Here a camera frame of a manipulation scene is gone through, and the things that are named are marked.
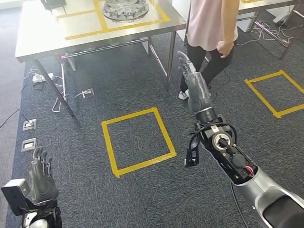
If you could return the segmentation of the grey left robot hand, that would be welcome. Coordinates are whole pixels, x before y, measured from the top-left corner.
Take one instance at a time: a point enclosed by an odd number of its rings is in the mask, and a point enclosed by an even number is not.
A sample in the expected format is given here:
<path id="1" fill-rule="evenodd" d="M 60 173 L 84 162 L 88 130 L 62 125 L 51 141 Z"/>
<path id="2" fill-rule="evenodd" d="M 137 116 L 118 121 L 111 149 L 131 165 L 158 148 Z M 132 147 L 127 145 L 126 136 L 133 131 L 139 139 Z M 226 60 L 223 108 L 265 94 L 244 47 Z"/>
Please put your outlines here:
<path id="1" fill-rule="evenodd" d="M 52 157 L 42 146 L 36 147 L 31 161 L 29 173 L 30 192 L 35 204 L 48 200 L 56 200 L 59 191 L 51 173 Z"/>

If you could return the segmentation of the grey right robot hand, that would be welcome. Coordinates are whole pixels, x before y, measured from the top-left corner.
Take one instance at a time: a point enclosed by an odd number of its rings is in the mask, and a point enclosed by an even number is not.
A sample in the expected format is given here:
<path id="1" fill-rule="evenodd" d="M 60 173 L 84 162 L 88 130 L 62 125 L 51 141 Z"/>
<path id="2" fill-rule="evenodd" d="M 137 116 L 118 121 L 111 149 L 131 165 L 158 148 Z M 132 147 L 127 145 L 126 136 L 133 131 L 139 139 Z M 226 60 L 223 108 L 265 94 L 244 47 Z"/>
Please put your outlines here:
<path id="1" fill-rule="evenodd" d="M 197 114 L 211 108 L 210 93 L 201 74 L 196 71 L 194 64 L 186 54 L 177 51 L 177 55 L 180 63 L 179 69 L 183 71 L 183 76 L 188 86 L 189 110 Z"/>

